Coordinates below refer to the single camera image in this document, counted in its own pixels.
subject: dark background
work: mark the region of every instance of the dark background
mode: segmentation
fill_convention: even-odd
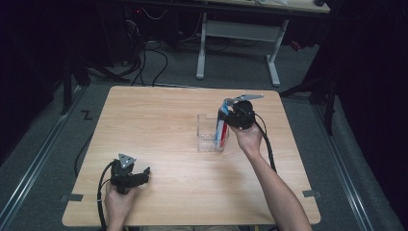
[[[357,17],[352,25],[292,20],[284,44],[320,44],[304,82],[336,71],[336,93],[367,162],[401,222],[408,228],[406,131],[408,98],[407,1],[328,1],[332,14]],[[0,161],[51,100],[64,61],[78,53],[103,66],[130,61],[124,10],[115,5],[2,1],[0,5]],[[147,35],[176,45],[197,13],[171,11],[166,24],[143,17]],[[318,91],[325,85],[313,86]]]

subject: gray carpet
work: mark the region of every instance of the gray carpet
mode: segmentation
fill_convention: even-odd
[[[207,53],[204,80],[195,79],[198,48],[196,43],[185,43],[193,47],[179,46],[178,49],[158,46],[151,43],[150,48],[166,54],[168,64],[165,72],[157,79],[157,86],[181,85],[201,88],[252,89],[283,91],[301,83],[318,47],[306,48],[295,52],[291,47],[283,46],[276,59],[281,78],[281,87],[274,88],[265,63],[267,43],[251,46],[247,41],[236,41],[225,48],[224,44],[210,43]],[[146,66],[142,74],[143,82],[148,85],[165,66],[166,59],[155,52],[146,52]],[[113,71],[120,72],[126,67],[117,66]],[[128,76],[133,79],[136,73]],[[72,109],[62,132],[55,139],[49,157],[19,206],[7,230],[97,230],[97,227],[65,227],[62,217],[66,202],[64,194],[71,192],[75,184],[74,163],[84,143],[92,134],[111,86],[124,85],[106,78],[92,77],[91,84],[83,91],[84,95]],[[321,213],[321,222],[314,230],[359,230],[359,224],[349,204],[344,186],[335,168],[325,131],[306,96],[299,93],[295,97],[283,98],[293,135],[306,168],[312,189],[321,197],[317,203]],[[0,168],[0,208],[5,208],[20,179],[37,155],[54,124],[60,119],[63,108],[63,91],[58,88],[55,100],[32,122],[30,130],[8,161]],[[89,111],[91,120],[85,119]],[[372,230],[403,230],[394,212],[388,205],[381,189],[375,181],[370,168],[355,142],[343,115],[342,106],[336,102],[333,120],[335,143],[339,148],[344,164],[361,195],[370,216]],[[86,153],[81,153],[79,166]]]

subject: transparent box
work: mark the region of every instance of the transparent box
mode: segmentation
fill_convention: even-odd
[[[197,139],[199,152],[222,152],[229,137],[227,127],[225,137],[216,141],[217,116],[199,114],[197,116]]]

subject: desk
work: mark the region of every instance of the desk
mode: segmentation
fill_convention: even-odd
[[[72,191],[84,197],[68,202],[64,225],[100,225],[97,185],[118,153],[137,159],[134,173],[151,167],[150,181],[140,186],[127,225],[274,223],[234,133],[222,153],[197,151],[197,115],[216,115],[224,98],[243,93],[265,96],[252,103],[267,125],[278,174],[299,198],[310,222],[318,223],[315,199],[303,196],[311,187],[277,92],[113,87]],[[261,150],[268,160],[264,142]]]
[[[318,7],[313,0],[288,0],[287,5],[277,3],[272,0],[267,1],[248,1],[248,0],[208,0],[215,3],[236,4],[245,6],[256,6],[259,8],[276,8],[288,11],[303,11],[308,13],[329,13],[330,9],[324,4]],[[289,20],[282,20],[280,27],[261,26],[246,23],[234,23],[218,20],[207,20],[207,14],[203,14],[201,26],[201,44],[198,54],[197,79],[204,78],[205,69],[205,42],[207,36],[226,37],[231,39],[252,39],[259,41],[274,42],[271,54],[266,56],[270,79],[275,87],[280,86],[278,73],[276,71],[275,59],[279,51],[283,36],[287,30]]]

